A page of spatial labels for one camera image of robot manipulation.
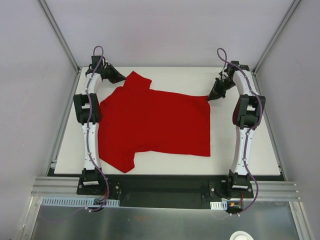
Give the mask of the red t-shirt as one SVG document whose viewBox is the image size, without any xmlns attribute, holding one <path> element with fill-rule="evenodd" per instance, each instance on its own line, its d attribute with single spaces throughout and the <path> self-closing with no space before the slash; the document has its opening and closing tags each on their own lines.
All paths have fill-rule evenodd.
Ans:
<svg viewBox="0 0 320 240">
<path fill-rule="evenodd" d="M 206 96 L 151 89 L 152 80 L 131 72 L 100 103 L 99 158 L 127 173 L 135 154 L 211 155 L 211 107 Z"/>
</svg>

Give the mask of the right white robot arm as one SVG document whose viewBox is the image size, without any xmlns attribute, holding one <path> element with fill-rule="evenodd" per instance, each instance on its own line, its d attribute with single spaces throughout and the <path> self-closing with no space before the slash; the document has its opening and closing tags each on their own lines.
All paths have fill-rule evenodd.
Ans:
<svg viewBox="0 0 320 240">
<path fill-rule="evenodd" d="M 250 181 L 254 179 L 249 170 L 251 145 L 255 130 L 262 121 L 266 98 L 253 90 L 249 73 L 247 65 L 238 61 L 229 62 L 215 79 L 207 96 L 207 101 L 224 99 L 227 91 L 233 87 L 237 88 L 239 94 L 232 114 L 236 131 L 233 162 L 225 182 L 214 188 L 217 196 L 228 200 L 243 196 L 252 187 Z"/>
</svg>

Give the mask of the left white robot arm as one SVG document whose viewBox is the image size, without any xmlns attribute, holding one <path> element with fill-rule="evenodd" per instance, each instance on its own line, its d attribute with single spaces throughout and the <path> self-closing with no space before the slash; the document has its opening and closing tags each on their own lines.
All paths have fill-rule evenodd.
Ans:
<svg viewBox="0 0 320 240">
<path fill-rule="evenodd" d="M 77 122 L 81 125 L 84 137 L 84 165 L 79 179 L 83 189 L 95 187 L 106 189 L 108 180 L 103 174 L 99 151 L 98 130 L 102 111 L 97 92 L 104 80 L 115 84 L 126 79 L 102 55 L 93 55 L 87 72 L 86 84 L 81 93 L 73 96 Z"/>
</svg>

